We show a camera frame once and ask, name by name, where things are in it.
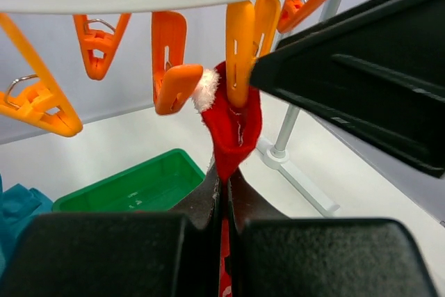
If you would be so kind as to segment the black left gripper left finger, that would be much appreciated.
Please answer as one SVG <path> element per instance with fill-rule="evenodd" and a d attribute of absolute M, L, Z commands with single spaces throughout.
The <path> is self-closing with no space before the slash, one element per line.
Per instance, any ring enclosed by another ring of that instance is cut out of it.
<path fill-rule="evenodd" d="M 215 168 L 169 211 L 54 213 L 23 232 L 2 296 L 217 296 Z"/>

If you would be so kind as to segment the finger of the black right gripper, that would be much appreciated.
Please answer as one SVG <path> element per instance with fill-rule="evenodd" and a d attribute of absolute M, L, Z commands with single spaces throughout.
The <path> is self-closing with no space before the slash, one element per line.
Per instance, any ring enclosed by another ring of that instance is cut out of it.
<path fill-rule="evenodd" d="M 282 40 L 250 84 L 444 174 L 444 0 L 369 0 Z"/>

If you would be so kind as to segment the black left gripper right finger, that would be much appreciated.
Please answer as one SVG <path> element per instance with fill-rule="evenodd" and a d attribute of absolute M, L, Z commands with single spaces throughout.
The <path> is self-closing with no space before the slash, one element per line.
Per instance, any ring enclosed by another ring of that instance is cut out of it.
<path fill-rule="evenodd" d="M 289 218 L 240 171 L 227 185 L 234 296 L 436 296 L 407 228 L 388 218 Z"/>

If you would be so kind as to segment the red christmas sock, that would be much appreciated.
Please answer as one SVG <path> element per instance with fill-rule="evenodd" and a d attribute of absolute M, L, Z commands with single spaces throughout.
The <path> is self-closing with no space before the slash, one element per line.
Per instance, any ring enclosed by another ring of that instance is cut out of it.
<path fill-rule="evenodd" d="M 250 99 L 243 108 L 233 106 L 227 96 L 226 62 L 203 72 L 192 100 L 195 109 L 211 134 L 213 154 L 222 184 L 222 225 L 220 238 L 219 296 L 232 296 L 228 218 L 229 178 L 253 151 L 261 132 L 262 120 L 259 92 L 250 89 Z"/>

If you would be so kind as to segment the orange clothes peg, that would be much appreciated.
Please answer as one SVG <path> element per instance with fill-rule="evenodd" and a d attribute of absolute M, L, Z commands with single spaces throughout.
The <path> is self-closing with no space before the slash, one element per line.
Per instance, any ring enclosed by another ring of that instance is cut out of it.
<path fill-rule="evenodd" d="M 153 102 L 159 115 L 181 110 L 202 78 L 200 64 L 185 64 L 187 23 L 173 11 L 152 13 Z"/>
<path fill-rule="evenodd" d="M 280 0 L 247 0 L 227 5 L 227 97 L 236 108 L 247 103 L 252 66 L 258 57 L 270 52 L 279 18 Z"/>

